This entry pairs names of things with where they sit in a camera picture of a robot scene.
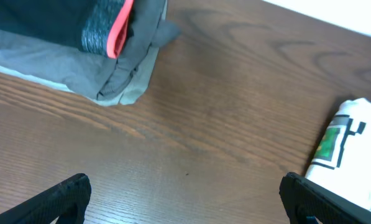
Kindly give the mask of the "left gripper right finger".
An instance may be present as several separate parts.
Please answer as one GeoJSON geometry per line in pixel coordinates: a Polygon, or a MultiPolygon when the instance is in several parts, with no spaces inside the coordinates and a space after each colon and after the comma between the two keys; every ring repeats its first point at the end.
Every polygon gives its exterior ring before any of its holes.
{"type": "Polygon", "coordinates": [[[298,175],[287,173],[279,188],[291,224],[370,224],[371,212],[298,175]]]}

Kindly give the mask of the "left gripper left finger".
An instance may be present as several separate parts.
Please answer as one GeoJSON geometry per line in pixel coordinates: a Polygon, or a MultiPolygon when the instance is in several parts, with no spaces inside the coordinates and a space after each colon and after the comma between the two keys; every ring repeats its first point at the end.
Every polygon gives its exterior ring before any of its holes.
{"type": "Polygon", "coordinates": [[[60,182],[0,214],[0,224],[83,224],[91,198],[91,184],[83,173],[60,182]]]}

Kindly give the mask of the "white t-shirt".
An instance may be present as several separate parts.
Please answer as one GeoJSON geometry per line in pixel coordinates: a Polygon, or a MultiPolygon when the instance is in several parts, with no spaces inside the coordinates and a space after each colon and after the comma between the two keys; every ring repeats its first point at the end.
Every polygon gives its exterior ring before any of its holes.
{"type": "Polygon", "coordinates": [[[305,177],[371,212],[371,102],[343,102],[327,126],[305,177]]]}

